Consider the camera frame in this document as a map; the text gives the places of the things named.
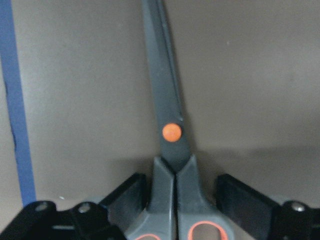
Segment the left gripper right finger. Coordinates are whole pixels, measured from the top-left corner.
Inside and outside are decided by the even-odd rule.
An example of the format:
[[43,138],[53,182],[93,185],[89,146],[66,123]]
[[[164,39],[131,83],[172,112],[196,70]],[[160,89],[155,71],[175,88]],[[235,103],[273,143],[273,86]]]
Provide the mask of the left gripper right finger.
[[279,204],[229,174],[216,180],[217,208],[256,240],[318,240],[320,210],[297,200]]

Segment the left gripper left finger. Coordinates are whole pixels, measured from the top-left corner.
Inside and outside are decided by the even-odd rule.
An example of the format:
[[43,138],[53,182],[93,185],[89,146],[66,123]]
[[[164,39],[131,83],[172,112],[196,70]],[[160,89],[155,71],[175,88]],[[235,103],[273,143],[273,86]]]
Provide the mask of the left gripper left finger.
[[134,173],[98,202],[57,210],[49,200],[26,205],[1,232],[2,240],[124,240],[147,203],[147,179]]

